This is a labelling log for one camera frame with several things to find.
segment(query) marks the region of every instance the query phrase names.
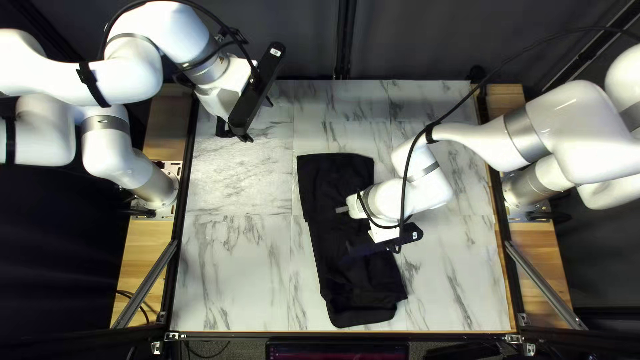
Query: black cable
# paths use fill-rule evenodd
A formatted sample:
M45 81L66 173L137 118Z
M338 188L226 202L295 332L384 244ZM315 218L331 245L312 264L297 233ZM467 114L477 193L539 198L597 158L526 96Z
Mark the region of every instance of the black cable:
M379 227L380 229L395 229L396 227L400 226L400 224L396 224L396 225L378 225L371 218L371 214L369 214L369 212L367 211L367 207L364 206L364 201L362 200L362 196L360 196L360 190L356 190L356 196L358 197L358 201L360 201L360 206L362 207L362 210L364 210L364 215L366 215L367 219L369 219L369 221L372 224L374 224L376 227ZM412 216L413 215L409 215L404 221L407 221L407 220L411 219Z
M225 351L225 349L227 348L227 346L229 346L229 343L231 343L231 341L227 341L227 343L225 344L225 346L223 346L223 347L222 347L222 349L221 349L219 352L217 352L217 353L215 353L215 354L213 354L213 355L203 356L203 355L198 354L198 353L197 353L197 352L195 352L194 350L192 350L192 349L191 349L191 347L189 346L189 342L188 342L188 341L185 341L185 342L184 342L185 346L187 346L187 355L189 355L189 354L193 354L193 355L196 355L197 357L199 357L199 358L201 358L201 359L213 359L214 357L216 357L216 356L218 356L218 355L222 354L222 352L223 352L223 351Z
M218 46L218 48L213 53L207 55L207 57L205 57L204 59L202 59L202 60L200 60L200 61L198 61L196 63L192 63L192 64L189 64L186 67L181 68L180 71L184 72L184 71L188 71L188 70L195 69L195 68L199 67L200 65L204 64L205 62L211 60L212 57L218 55L220 50L224 49L227 46L233 45L233 44L235 44L235 42L233 42L233 41L228 41L228 42L224 42L224 43L220 44L220 46Z
M136 347L131 347L129 349L129 353L127 354L127 360L132 360L136 355Z
M119 291L121 293L125 293L125 294L128 294L128 295L131 295L131 296L134 295L134 293L132 293L131 291L127 291L127 290L117 290L117 291ZM151 305L149 305L149 303L146 300L142 300L142 303L144 305L146 305L154 315L158 315L158 312Z
M156 211L149 209L119 209L118 212L132 217L156 217Z
M120 290L116 290L116 294L121 295L121 296L124 296L124 297L127 297L127 298L129 298L129 300L131 300L131 296L130 296L130 295L128 295L128 294L126 294L126 293L123 293L123 292L121 292ZM150 322L149 322L149 315L147 315L147 312L146 312L146 311L145 311L145 309L142 307L142 305L140 306L140 311L142 311L142 315L144 315L144 316L145 316L145 319L146 319L146 321L147 321L147 325L149 325L149 324L150 324Z
M118 12L115 13L115 15L111 18L111 20L109 20L109 22L107 22L107 24L104 27L104 34L102 36L102 41L100 42L100 49L99 49L99 53L98 53L98 59L100 59L100 60L103 59L104 48L107 46L107 42L109 40L109 33L111 32L111 28L113 27L113 24L116 22L116 20L118 20L118 18L120 18L120 16L122 16L122 14L124 14L125 12L131 11L131 10L133 10L135 8L139 8L139 7L143 6L144 4L151 3L153 1L162 1L162 0L136 0L136 1L133 1L133 2L129 3L128 5L126 5L124 7L122 7L120 10L118 10ZM188 5L188 6L192 7L192 8L194 8L194 9L200 10L206 16L211 18L211 20L213 20L215 23L217 23L231 37L231 39L234 41L234 43L236 43L238 45L238 48L240 48L240 51L244 55L244 58L249 63L249 67L251 68L252 75L253 76L258 76L258 69L256 69L255 65L251 61L251 56L249 56L249 53L244 48L243 43L240 40L238 40L238 38L233 33L233 31L231 31L231 29L224 22L222 22L222 20L220 20L217 16L215 16L215 14L210 12L204 6L202 6L200 4L197 4L197 3L195 3L195 2L193 2L191 0L172 0L172 1L174 3L180 3L180 4Z
M224 43L222 43L222 44L221 44L221 45L220 45L220 46L219 46L219 47L218 47L218 48L217 48L213 53L211 53L211 54L207 55L207 57L205 57L204 59L202 59L202 60L200 60L200 61L198 61L198 62L196 62L196 63L189 64L189 66L187 66L187 67L183 67L183 68L179 69L179 72L177 72L177 73L175 73L175 74L171 75L171 77L172 77L172 79L173 79L173 82L174 82L174 83L176 83L176 84L178 84L178 85L182 85L182 86L184 86L184 87L186 87L186 88L190 88L190 89L192 89L192 90L195 90L195 89L196 89L196 87L197 87L197 85L195 85L193 82L191 82L191 80L190 80L189 78L187 78L187 81L189 81L188 83L187 83L187 82L185 82L185 81L183 81L183 80L180 78L180 76L181 76L181 75L182 75L182 76L185 76L185 75L184 75L184 72L185 72L185 71L189 71L189 70L191 70L191 69L195 69L195 68L197 68L197 67L201 66L202 64L204 64L204 63L206 63L207 61L209 61L212 57L217 56L217 55L220 53L220 51L221 51L222 49L224 49L224 48L225 48L225 47L227 47L227 46L234 45L234 44L235 44L235 42L233 42L233 41L224 42Z
M576 29L571 29L562 33L558 33L555 35L550 35L548 37L542 38L536 42L534 42L533 44L524 47L522 50L520 50L519 52L515 53L514 55L511 55L510 57L506 58L505 60L502 60L500 65L493 69L486 77L484 77L484 79L482 81L480 81L480 83L478 83L467 95L465 95L462 100L460 100L456 105L454 105L449 111L447 111L444 115L442 115L441 117L439 117L437 120L435 120L434 122L428 124L424 129L422 129L418 135L415 136L415 138L413 139L413 142L411 143L411 147L409 148L409 153L407 154L406 157L406 162L404 163L404 174L403 174L403 178L402 178L402 192L400 195L400 223L398 224L400 227L400 233L402 233L402 229L404 226L404 220L402 220L404 218L404 194L405 194L405 188L406 188L406 178L407 178L407 173L409 171L409 161L411 160L411 155L413 154L413 148L415 148L415 144L418 142L418 139L427 133L427 131L429 131L429 134L426 137L427 143L433 143L435 142L433 140L433 138L431 137L431 130L438 124L440 124L444 119L446 119L449 115L451 115L454 111L456 111L460 106L462 106L462 104L464 104L465 101L467 101L470 97L473 96L473 94L480 89L481 87L485 86L487 84L487 82L489 82L489 80L491 79L491 77L493 75L495 75L498 71L502 70L502 68L507 65L508 63L510 63L511 61L515 60L516 58L520 57L521 55L529 52L530 50L545 44L551 40L555 40L557 38L561 38L561 37L565 37L567 35L572 35L575 33L580 33L580 32L584 32L584 31L610 31L613 33L620 33L623 35L626 35L632 39L634 39L637 42L640 42L640 35L632 33L630 31L624 30L624 29L616 29L616 28L608 28L606 26L589 26L586 28L576 28Z

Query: folded black fabric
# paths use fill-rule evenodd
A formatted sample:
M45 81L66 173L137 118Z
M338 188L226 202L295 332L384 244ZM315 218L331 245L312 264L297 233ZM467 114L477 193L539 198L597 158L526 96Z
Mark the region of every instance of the folded black fabric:
M347 196L373 184L373 159L357 154L298 156L302 210L309 226L320 294L331 323L350 327L390 320L406 292L388 251L345 261L349 246L373 240L367 219L336 213Z

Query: metal frame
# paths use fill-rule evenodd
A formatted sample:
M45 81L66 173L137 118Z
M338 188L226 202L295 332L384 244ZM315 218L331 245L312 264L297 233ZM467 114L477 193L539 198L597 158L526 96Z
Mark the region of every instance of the metal frame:
M35 29L40 37L50 43L67 61L84 61L73 46L60 32L49 22L40 10L30 0L9 0L11 6L16 9Z
M531 281L540 289L549 304L554 308L556 313L574 330L589 330L580 320L580 318L564 303L560 295L549 285L544 276L540 274L536 267L529 262L511 242L504 244L509 256L515 260L520 268L531 278Z
M631 0L611 20L607 26L626 29L640 16L640 0ZM607 49L618 37L619 33L599 32L558 74L543 88L542 92L553 90L567 81L575 79L589 64Z
M334 80L351 77L351 48L356 19L356 0L340 0L336 30Z
M22 2L17 0L12 0L12 4L19 8L21 13L26 12L28 14L26 15L26 18L32 22L32 25L34 25L38 31L44 31L53 37L52 40L47 37L47 40L51 42L53 46L58 48L58 51L67 55L70 59L74 59L79 56L68 42L59 33L57 33L57 31L51 31L52 29L54 30L54 28L48 20L37 11L33 4L29 1ZM637 9L640 5L640 0L634 1L632 5L633 6L630 4L625 10L630 8ZM356 0L340 0L334 79L347 79L349 77L355 12ZM624 18L622 15L623 14L618 14L616 21L622 21L620 20ZM606 42L599 51L608 46L613 39L614 38L610 38L609 42ZM590 46L595 46L594 44L602 45L602 41L599 43L592 41ZM554 81L559 81L559 76L560 74L556 76ZM486 102L484 100L484 92L481 92L481 95L478 97L478 105L480 110L480 119L482 122L486 122L488 120L488 116L486 114ZM507 272L506 280L509 284L513 313L518 317L516 324L517 334L499 332L169 332L180 258L180 247L178 244L182 240L182 230L184 228L184 212L187 202L186 194L189 188L189 175L191 173L191 159L195 141L198 107L199 102L194 97L191 106L191 113L189 115L188 135L183 159L182 171L185 176L182 176L180 180L180 194L177 201L176 219L173 224L171 242L167 245L167 248L165 248L160 258L156 261L149 274L147 274L138 290L136 290L136 293L123 310L123 313L118 317L114 329L22 340L16 343L3 345L4 354L19 354L20 356L33 357L46 354L47 356L51 356L61 352L68 353L72 350L91 349L116 344L122 345L140 341L153 341L154 344L159 344L159 340L164 340L164 343L159 347L165 354L167 352L171 352L173 358L179 359L179 347L172 346L176 340L264 340L266 338L294 340L331 340L340 338L342 340L377 339L394 341L506 341L521 343L524 345L524 349L530 348L529 345L534 346L532 342L535 342L541 346L553 345L578 350L588 349L589 351L603 351L618 354L640 354L640 336L636 334L611 334L609 332L532 327L527 324L526 316L521 317L521 315L524 314L524 305L518 280L518 265L522 266L523 269L532 277L532 280L541 288L546 298L565 320L569 323L573 323L573 326L576 328L582 325L580 321L575 321L577 318L574 317L575 314L570 311L566 305L563 306L564 302L562 302L561 299L558 301L559 296L557 293L548 285L531 263L528 262L512 245L511 233L508 230L508 217L506 215L504 201L502 201L502 192L499 187L493 188L493 199L496 204L497 222L500 229L500 239L502 240L503 250L506 254L509 254L509 256L504 257L504 260ZM499 184L499 173L492 169L489 173L492 183ZM166 280L164 282L163 298L157 323L139 327L123 328L131 321L133 314L141 304L151 286L155 283L164 266L166 266Z

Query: metal mounting plate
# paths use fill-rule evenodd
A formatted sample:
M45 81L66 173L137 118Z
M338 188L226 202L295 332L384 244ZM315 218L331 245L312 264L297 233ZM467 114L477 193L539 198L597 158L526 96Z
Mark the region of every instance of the metal mounting plate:
M182 176L182 161L168 161L168 160L160 160L160 161L164 165L163 170L169 173L171 177L175 176L174 185L177 188L178 182L180 181L180 177ZM173 218L175 217L176 201L177 201L177 197L175 200L173 200L173 202L171 202L171 204L163 208L157 209L156 217L154 218L148 218L143 216L133 216L131 218L135 220L141 220L141 221L173 221ZM136 198L131 201L131 208L132 209L145 208L144 203L145 203L144 200Z
M500 180L504 181L508 176L511 175L515 171L510 172L501 172ZM540 218L535 220L527 220L527 212L521 209L518 209L514 206L509 205L508 202L504 202L504 207L507 210L507 217L509 222L550 222L551 219ZM550 213L551 205L548 200L541 201L535 205L535 209L531 211L532 213Z

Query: black strap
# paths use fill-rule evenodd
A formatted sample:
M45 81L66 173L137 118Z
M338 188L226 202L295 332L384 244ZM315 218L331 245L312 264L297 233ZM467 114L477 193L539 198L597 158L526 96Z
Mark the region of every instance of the black strap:
M427 140L427 143L437 143L438 140L433 139L433 128L436 125L439 125L439 122L432 122L426 126L427 131L424 133L424 138Z
M89 69L89 63L87 61L81 61L78 65L80 65L80 69L76 69L78 77L80 81L86 85L86 88L89 89L93 100L95 100L101 108L110 108L111 105L104 99L100 89L98 89L98 80L95 78L95 75L93 75L91 69Z
M4 120L6 127L6 148L4 152L4 163L7 165L15 164L15 118Z

